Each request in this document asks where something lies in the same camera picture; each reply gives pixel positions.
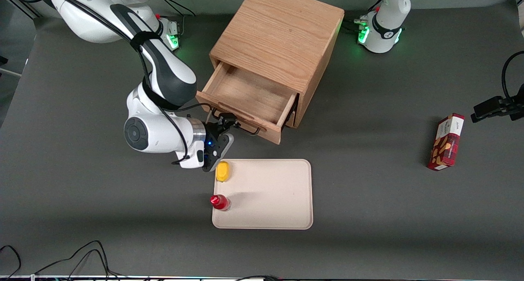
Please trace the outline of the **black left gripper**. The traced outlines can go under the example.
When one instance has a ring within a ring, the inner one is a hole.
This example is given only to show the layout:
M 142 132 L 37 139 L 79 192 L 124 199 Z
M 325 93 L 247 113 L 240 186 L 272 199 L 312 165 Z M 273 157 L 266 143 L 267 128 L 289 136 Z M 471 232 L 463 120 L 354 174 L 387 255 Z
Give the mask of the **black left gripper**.
M 504 98 L 494 96 L 474 106 L 474 113 L 470 115 L 473 123 L 497 116 L 509 116 L 512 121 L 524 116 L 524 84 L 520 86 L 515 96 L 509 96 L 506 84 L 502 84 Z

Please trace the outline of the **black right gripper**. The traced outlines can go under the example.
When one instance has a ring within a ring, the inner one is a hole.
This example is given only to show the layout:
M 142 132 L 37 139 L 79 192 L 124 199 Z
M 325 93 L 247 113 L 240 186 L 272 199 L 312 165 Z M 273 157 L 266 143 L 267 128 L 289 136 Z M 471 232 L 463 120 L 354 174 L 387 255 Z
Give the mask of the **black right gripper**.
M 241 126 L 241 124 L 237 122 L 236 115 L 233 113 L 220 113 L 219 120 L 221 123 L 204 123 L 206 130 L 204 141 L 205 152 L 222 152 L 228 144 L 228 137 L 225 136 L 227 131 L 240 128 Z

